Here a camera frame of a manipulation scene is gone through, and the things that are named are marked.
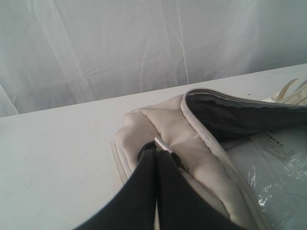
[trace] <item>cream bag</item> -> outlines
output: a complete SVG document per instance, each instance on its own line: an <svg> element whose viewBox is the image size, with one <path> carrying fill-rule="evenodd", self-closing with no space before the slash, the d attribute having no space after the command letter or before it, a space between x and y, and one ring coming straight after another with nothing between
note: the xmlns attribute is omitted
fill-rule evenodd
<svg viewBox="0 0 307 230"><path fill-rule="evenodd" d="M305 96L306 91L291 100L302 103ZM244 175L246 171L240 171L225 149L234 156L238 144L232 143L241 143L255 133L306 122L307 107L246 100L209 89L194 89L134 110L125 115L111 143L116 190L136 168L140 149L161 137L181 158L183 176L208 204L245 229L271 229L273 223L268 222L259 197Z"/></svg>

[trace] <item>white table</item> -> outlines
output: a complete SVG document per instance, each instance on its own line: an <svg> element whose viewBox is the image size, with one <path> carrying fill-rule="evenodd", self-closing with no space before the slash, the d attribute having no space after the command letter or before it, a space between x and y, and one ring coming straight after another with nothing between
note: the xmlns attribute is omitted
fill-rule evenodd
<svg viewBox="0 0 307 230"><path fill-rule="evenodd" d="M0 118L0 229L68 230L113 196L110 141L123 116L192 88L262 100L307 64Z"/></svg>

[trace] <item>white backdrop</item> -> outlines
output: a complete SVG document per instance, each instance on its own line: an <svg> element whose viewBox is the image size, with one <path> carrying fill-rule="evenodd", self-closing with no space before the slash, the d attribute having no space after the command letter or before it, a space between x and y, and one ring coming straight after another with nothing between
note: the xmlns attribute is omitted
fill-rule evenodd
<svg viewBox="0 0 307 230"><path fill-rule="evenodd" d="M0 0L0 116L307 62L306 0Z"/></svg>

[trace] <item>label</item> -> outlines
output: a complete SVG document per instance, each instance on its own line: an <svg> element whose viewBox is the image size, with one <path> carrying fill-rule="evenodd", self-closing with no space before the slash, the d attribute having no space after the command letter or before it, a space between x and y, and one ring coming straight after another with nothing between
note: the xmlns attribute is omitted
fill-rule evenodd
<svg viewBox="0 0 307 230"><path fill-rule="evenodd" d="M257 133L255 135L251 135L250 139L252 139L261 148L272 153L276 157L283 159L289 153L289 150L286 149L283 143L281 143L270 132L262 132L262 133Z"/></svg>

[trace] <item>clear plastic wrap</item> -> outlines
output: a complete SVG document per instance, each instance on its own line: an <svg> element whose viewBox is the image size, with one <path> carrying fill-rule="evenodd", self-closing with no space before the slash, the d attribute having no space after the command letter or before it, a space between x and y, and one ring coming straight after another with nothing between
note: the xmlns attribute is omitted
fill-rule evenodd
<svg viewBox="0 0 307 230"><path fill-rule="evenodd" d="M307 227L307 125L224 145L275 230Z"/></svg>

